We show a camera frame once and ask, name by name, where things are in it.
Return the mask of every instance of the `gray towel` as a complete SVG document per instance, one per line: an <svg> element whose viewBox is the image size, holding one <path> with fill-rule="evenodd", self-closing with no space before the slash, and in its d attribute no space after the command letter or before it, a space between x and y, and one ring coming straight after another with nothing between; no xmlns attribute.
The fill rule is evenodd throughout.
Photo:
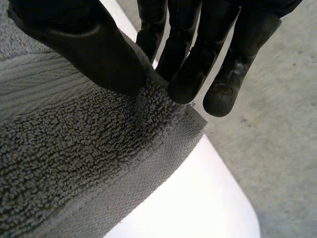
<svg viewBox="0 0 317 238"><path fill-rule="evenodd" d="M148 82L130 98L93 84L23 34L0 0L0 236L102 237L187 158L206 122Z"/></svg>

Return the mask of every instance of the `white surface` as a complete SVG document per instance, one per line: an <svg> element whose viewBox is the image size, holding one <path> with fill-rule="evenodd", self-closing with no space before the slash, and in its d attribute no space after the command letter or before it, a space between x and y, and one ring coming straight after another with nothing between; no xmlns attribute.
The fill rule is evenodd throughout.
<svg viewBox="0 0 317 238"><path fill-rule="evenodd" d="M206 136L105 238L259 238L252 206Z"/></svg>

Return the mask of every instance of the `concrete floor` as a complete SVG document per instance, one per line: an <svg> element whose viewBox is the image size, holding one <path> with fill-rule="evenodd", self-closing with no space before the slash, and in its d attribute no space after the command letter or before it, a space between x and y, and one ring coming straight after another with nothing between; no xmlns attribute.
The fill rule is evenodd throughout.
<svg viewBox="0 0 317 238"><path fill-rule="evenodd" d="M118 2L140 29L136 0ZM284 17L259 52L232 112L214 118L205 113L202 100L220 68L231 32L195 99L195 109L210 122L207 136L256 210L263 238L317 237L313 201L313 173L317 172L316 16L317 1L305 0Z"/></svg>

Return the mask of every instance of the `gloved hand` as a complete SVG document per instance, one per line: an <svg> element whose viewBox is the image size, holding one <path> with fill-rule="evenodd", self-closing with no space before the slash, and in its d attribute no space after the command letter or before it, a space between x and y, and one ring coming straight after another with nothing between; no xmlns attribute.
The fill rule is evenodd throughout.
<svg viewBox="0 0 317 238"><path fill-rule="evenodd" d="M169 82L169 97L191 102L212 69L236 21L221 69L204 98L210 115L227 115L259 49L302 0L138 0L142 28L137 44L153 62L161 43L167 7L171 31L156 71ZM198 36L189 56L197 19Z"/></svg>

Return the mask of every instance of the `towel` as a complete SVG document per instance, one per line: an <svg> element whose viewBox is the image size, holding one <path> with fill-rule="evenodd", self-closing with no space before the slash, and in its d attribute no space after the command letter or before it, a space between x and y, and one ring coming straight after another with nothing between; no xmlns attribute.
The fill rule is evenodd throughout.
<svg viewBox="0 0 317 238"><path fill-rule="evenodd" d="M0 0L0 236L102 237L187 158L206 121L146 87L100 88L22 33Z"/></svg>

